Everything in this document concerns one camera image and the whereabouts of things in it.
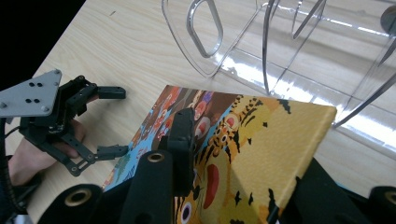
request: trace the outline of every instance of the children's book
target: children's book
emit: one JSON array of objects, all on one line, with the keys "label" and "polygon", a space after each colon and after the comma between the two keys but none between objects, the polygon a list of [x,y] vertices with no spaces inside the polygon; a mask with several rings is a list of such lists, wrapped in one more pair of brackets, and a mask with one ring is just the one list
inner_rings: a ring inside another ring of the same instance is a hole
[{"label": "children's book", "polygon": [[176,223],[267,223],[277,220],[311,162],[336,109],[262,96],[166,86],[103,185],[134,176],[156,150],[177,111],[194,109],[194,180],[175,198]]}]

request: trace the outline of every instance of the clear plastic container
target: clear plastic container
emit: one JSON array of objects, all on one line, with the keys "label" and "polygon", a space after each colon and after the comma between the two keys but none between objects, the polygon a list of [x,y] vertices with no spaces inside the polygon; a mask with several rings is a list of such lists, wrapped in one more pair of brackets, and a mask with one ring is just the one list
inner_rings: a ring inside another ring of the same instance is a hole
[{"label": "clear plastic container", "polygon": [[336,106],[337,132],[396,160],[396,1],[163,0],[163,14],[203,76]]}]

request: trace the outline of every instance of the light wood tabletop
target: light wood tabletop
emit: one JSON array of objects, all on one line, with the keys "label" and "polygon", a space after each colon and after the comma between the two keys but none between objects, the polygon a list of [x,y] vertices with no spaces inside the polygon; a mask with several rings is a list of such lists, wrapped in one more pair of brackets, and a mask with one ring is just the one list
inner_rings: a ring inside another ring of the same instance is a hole
[{"label": "light wood tabletop", "polygon": [[[98,86],[120,86],[124,100],[96,100],[76,117],[88,130],[83,143],[126,146],[166,85],[208,91],[262,95],[226,75],[201,76],[186,60],[168,28],[161,1],[87,0],[47,59],[35,73],[53,69],[62,83],[83,75]],[[10,130],[19,124],[14,119]],[[21,141],[19,133],[7,139],[7,153]],[[378,185],[396,186],[396,162],[363,144],[329,130],[316,159],[340,185],[367,197]],[[101,186],[114,161],[99,161],[73,177],[59,163],[44,173],[41,186],[29,201],[36,223],[62,191],[80,183]]]}]

